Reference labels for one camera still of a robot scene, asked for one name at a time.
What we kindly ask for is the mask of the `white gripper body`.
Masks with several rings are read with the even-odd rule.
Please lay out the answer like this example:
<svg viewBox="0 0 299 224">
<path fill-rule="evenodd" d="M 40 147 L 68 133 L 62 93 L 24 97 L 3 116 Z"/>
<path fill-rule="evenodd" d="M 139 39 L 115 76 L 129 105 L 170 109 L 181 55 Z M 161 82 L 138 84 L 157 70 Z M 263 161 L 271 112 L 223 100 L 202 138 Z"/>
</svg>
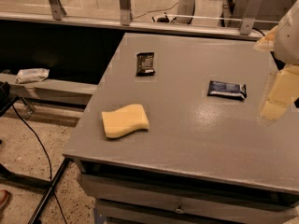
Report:
<svg viewBox="0 0 299 224">
<path fill-rule="evenodd" d="M 278 24 L 274 52 L 284 63 L 299 64 L 299 0 Z"/>
</svg>

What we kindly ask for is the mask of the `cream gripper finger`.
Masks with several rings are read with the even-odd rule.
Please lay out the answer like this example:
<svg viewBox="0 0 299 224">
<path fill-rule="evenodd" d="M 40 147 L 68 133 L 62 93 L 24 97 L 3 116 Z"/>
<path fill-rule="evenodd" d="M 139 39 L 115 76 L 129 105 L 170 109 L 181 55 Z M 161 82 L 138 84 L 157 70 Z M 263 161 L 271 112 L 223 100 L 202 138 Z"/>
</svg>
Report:
<svg viewBox="0 0 299 224">
<path fill-rule="evenodd" d="M 258 51 L 273 51 L 278 28 L 275 26 L 260 38 L 255 44 L 254 48 Z"/>
<path fill-rule="evenodd" d="M 259 116 L 278 120 L 288 107 L 299 98 L 299 65 L 286 64 L 278 71 L 270 91 L 265 97 Z"/>
</svg>

